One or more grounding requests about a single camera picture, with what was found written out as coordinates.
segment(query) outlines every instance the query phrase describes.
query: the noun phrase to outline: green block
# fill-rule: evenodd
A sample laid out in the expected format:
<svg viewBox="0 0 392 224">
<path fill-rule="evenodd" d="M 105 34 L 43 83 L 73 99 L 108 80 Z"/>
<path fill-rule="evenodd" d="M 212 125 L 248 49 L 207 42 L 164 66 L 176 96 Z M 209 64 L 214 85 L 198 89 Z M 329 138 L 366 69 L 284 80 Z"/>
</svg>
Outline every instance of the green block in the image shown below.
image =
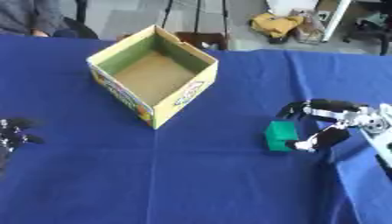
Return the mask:
<svg viewBox="0 0 392 224">
<path fill-rule="evenodd" d="M 265 131 L 267 144 L 271 151 L 291 151 L 284 145 L 287 140 L 298 140 L 293 122 L 272 122 Z"/>
</svg>

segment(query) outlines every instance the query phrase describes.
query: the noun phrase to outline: printed label on box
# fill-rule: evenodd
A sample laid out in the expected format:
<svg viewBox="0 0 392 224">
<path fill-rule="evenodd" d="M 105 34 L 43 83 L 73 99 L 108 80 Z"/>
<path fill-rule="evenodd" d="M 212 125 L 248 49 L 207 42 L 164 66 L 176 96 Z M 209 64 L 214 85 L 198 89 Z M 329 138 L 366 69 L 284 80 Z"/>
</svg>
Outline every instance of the printed label on box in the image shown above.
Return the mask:
<svg viewBox="0 0 392 224">
<path fill-rule="evenodd" d="M 184 105 L 190 102 L 193 97 L 200 91 L 201 87 L 204 85 L 204 81 L 195 81 L 189 85 L 186 91 L 183 93 L 181 98 L 179 98 L 174 106 Z"/>
<path fill-rule="evenodd" d="M 117 99 L 122 101 L 130 109 L 136 111 L 137 115 L 149 125 L 152 125 L 154 112 L 151 108 L 144 106 L 142 102 L 130 94 L 126 89 L 117 85 L 105 75 L 94 73 L 94 76 L 97 81 L 110 91 L 110 93 L 112 93 Z"/>
</svg>

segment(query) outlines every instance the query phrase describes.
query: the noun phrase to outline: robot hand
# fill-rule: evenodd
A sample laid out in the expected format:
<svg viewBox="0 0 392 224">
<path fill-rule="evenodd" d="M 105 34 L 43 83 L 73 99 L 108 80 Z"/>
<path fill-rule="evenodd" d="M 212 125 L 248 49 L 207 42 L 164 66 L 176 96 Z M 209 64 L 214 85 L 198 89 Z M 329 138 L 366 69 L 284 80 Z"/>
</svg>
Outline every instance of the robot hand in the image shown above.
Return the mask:
<svg viewBox="0 0 392 224">
<path fill-rule="evenodd" d="M 23 118 L 0 120 L 0 171 L 5 168 L 11 153 L 25 143 L 43 144 L 38 136 L 22 134 L 32 127 L 32 121 Z"/>
<path fill-rule="evenodd" d="M 289 148 L 309 152 L 330 148 L 350 137 L 348 128 L 357 128 L 375 148 L 377 161 L 392 179 L 392 105 L 383 103 L 374 109 L 366 104 L 315 99 L 289 103 L 277 114 L 281 118 L 294 115 L 299 115 L 299 119 L 310 116 L 334 124 L 305 141 L 287 141 Z"/>
<path fill-rule="evenodd" d="M 276 115 L 280 118 L 291 119 L 298 115 L 298 120 L 304 116 L 312 116 L 316 120 L 336 123 L 343 113 L 358 112 L 365 104 L 355 104 L 348 101 L 329 101 L 326 99 L 313 99 L 309 101 L 296 101 L 284 106 Z"/>
<path fill-rule="evenodd" d="M 356 118 L 362 110 L 367 108 L 368 106 L 365 104 L 355 104 L 348 101 L 313 99 L 289 103 L 280 110 L 277 117 L 290 119 L 298 116 L 298 120 L 301 120 L 305 116 L 310 116 L 318 121 L 334 123 L 309 137 L 306 141 L 286 142 L 286 145 L 294 150 L 314 152 L 347 140 L 350 137 L 347 128 L 360 125 Z"/>
</svg>

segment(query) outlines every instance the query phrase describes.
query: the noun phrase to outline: yellow box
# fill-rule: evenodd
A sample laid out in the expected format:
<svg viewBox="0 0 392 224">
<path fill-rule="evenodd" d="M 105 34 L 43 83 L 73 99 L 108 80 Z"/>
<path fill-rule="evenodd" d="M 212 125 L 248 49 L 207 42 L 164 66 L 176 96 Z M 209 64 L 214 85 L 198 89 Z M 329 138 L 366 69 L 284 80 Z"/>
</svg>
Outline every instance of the yellow box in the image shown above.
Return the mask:
<svg viewBox="0 0 392 224">
<path fill-rule="evenodd" d="M 93 76 L 157 129 L 214 83 L 218 60 L 152 25 L 87 59 Z"/>
</svg>

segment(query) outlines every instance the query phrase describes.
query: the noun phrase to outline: blue fabric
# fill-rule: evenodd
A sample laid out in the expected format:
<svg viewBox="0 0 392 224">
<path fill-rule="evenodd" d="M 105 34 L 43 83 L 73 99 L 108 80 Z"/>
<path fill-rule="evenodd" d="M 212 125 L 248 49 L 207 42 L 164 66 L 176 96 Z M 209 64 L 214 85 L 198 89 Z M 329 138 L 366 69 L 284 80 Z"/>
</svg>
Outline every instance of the blue fabric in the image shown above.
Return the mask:
<svg viewBox="0 0 392 224">
<path fill-rule="evenodd" d="M 91 78 L 86 57 L 108 45 L 0 37 L 0 117 L 34 119 L 46 140 L 12 156 L 0 223 L 355 223 L 328 153 L 269 152 L 263 140 L 303 98 L 297 64 L 338 56 L 211 52 L 217 81 L 154 131 Z M 296 125 L 301 137 L 317 129 Z"/>
<path fill-rule="evenodd" d="M 392 103 L 391 57 L 292 52 L 292 72 L 305 99 L 327 98 L 366 103 L 375 108 Z M 375 160 L 372 149 L 357 129 L 332 149 L 341 182 L 353 202 L 360 223 L 392 222 L 392 183 Z"/>
</svg>

